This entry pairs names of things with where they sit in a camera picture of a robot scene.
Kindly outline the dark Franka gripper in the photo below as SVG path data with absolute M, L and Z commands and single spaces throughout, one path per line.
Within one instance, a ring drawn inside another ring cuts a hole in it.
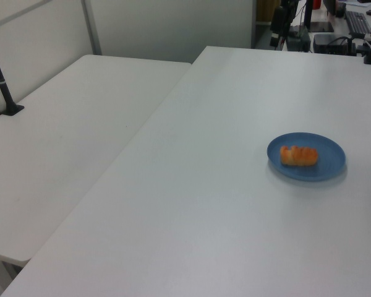
M 280 33 L 283 30 L 284 21 L 286 20 L 286 13 L 287 9 L 282 6 L 278 6 L 274 10 L 270 26 L 270 30 L 272 32 L 270 38 L 270 46 L 275 46 L 276 48 L 279 47 L 279 44 L 281 42 Z

